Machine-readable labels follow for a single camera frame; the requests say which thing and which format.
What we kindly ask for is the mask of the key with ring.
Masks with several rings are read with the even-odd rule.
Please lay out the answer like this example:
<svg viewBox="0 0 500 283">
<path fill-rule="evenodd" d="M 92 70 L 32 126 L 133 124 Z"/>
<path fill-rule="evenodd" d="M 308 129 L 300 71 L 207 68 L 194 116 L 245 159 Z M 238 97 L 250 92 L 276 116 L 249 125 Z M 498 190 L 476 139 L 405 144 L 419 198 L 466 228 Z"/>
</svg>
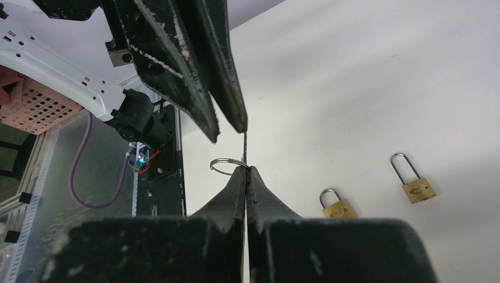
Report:
<svg viewBox="0 0 500 283">
<path fill-rule="evenodd" d="M 232 173 L 219 170 L 215 167 L 215 165 L 216 164 L 234 164 L 234 165 L 249 169 L 249 165 L 247 164 L 247 159 L 248 159 L 247 156 L 248 156 L 248 134 L 244 133 L 243 151 L 242 151 L 241 159 L 236 160 L 236 159 L 231 159 L 231 158 L 226 158 L 226 157 L 213 159 L 209 164 L 209 168 L 210 168 L 210 170 L 215 171 L 217 173 L 220 173 L 222 175 L 231 176 Z"/>
</svg>

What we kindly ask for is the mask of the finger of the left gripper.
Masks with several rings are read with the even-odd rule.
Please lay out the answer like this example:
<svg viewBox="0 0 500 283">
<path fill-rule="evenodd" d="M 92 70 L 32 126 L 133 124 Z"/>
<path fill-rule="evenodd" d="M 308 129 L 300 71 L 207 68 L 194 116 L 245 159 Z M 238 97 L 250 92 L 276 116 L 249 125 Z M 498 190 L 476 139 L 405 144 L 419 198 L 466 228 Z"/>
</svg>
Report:
<svg viewBox="0 0 500 283">
<path fill-rule="evenodd" d="M 174 1 L 194 47 L 203 81 L 238 133 L 248 131 L 242 90 L 231 51 L 226 1 Z"/>
<path fill-rule="evenodd" d="M 180 108 L 211 143 L 219 124 L 195 49 L 175 1 L 114 1 L 144 85 Z"/>
</svg>

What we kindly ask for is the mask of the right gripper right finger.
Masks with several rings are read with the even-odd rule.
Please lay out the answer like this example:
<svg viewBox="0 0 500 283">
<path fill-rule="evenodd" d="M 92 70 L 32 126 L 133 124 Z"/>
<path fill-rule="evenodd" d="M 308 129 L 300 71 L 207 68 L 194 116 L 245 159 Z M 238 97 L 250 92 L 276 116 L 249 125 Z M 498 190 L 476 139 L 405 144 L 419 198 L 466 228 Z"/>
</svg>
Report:
<svg viewBox="0 0 500 283">
<path fill-rule="evenodd" d="M 436 282 L 421 238 L 405 221 L 303 218 L 247 172 L 251 282 Z"/>
</svg>

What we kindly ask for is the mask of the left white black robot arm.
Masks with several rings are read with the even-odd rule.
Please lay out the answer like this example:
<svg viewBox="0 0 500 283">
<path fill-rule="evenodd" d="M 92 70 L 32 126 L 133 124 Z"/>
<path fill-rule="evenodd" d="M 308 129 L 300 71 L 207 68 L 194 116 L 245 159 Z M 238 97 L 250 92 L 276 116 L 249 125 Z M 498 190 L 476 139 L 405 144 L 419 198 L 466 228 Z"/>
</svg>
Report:
<svg viewBox="0 0 500 283">
<path fill-rule="evenodd" d="M 140 81 L 186 113 L 216 143 L 214 105 L 238 133 L 248 116 L 233 60 L 226 1 L 14 1 L 62 21 L 86 21 L 101 8 L 112 39 L 108 53 L 133 64 Z M 1 12 L 1 64 L 65 95 L 129 142 L 154 149 L 172 131 L 150 98 L 106 83 L 57 54 L 12 15 Z"/>
</svg>

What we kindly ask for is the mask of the brass padlock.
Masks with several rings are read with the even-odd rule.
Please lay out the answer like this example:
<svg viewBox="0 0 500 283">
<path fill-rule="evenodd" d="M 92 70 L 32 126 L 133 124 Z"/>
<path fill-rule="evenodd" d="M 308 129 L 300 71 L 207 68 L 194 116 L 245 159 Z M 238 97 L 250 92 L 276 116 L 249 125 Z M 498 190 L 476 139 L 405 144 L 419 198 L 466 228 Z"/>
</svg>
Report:
<svg viewBox="0 0 500 283">
<path fill-rule="evenodd" d="M 325 196 L 327 194 L 333 194 L 337 201 L 327 205 L 324 202 Z M 321 206 L 323 207 L 323 214 L 327 218 L 357 218 L 357 214 L 354 209 L 351 207 L 350 203 L 347 199 L 343 199 L 336 190 L 334 189 L 324 189 L 319 195 L 319 201 Z"/>
<path fill-rule="evenodd" d="M 404 158 L 405 162 L 409 165 L 412 172 L 414 173 L 416 177 L 415 180 L 406 181 L 404 179 L 403 175 L 400 173 L 394 162 L 395 159 L 398 157 Z M 432 188 L 432 186 L 425 177 L 420 176 L 420 174 L 414 167 L 413 163 L 404 153 L 393 154 L 390 157 L 390 164 L 402 183 L 403 191 L 405 192 L 406 196 L 408 197 L 409 201 L 412 204 L 420 203 L 437 196 L 437 193 L 435 192 L 434 188 Z"/>
</svg>

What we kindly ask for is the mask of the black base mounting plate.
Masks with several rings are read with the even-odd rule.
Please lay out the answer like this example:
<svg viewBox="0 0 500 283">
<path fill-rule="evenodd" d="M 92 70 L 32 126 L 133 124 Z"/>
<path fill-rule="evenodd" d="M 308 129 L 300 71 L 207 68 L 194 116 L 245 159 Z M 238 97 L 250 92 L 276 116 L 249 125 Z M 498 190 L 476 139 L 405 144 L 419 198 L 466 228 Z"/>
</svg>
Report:
<svg viewBox="0 0 500 283">
<path fill-rule="evenodd" d="M 186 216 L 180 110 L 168 105 L 158 111 L 170 140 L 158 152 L 146 171 L 137 175 L 134 216 Z"/>
</svg>

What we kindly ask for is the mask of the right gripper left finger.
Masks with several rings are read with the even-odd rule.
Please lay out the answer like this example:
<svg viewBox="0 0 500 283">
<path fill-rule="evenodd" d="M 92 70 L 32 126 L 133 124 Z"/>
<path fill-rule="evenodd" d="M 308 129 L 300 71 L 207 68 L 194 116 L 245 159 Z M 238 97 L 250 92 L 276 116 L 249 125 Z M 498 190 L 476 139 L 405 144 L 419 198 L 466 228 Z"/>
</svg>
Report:
<svg viewBox="0 0 500 283">
<path fill-rule="evenodd" d="M 190 216 L 85 219 L 54 242 L 40 282 L 242 282 L 247 170 Z"/>
</svg>

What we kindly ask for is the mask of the pink perforated basket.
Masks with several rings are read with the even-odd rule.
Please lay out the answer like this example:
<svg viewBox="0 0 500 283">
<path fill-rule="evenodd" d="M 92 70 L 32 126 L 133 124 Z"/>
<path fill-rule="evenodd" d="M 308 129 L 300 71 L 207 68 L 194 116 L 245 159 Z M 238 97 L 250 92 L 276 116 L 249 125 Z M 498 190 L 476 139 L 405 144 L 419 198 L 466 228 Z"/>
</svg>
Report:
<svg viewBox="0 0 500 283">
<path fill-rule="evenodd" d="M 39 135 L 83 109 L 55 90 L 1 66 L 1 123 Z"/>
</svg>

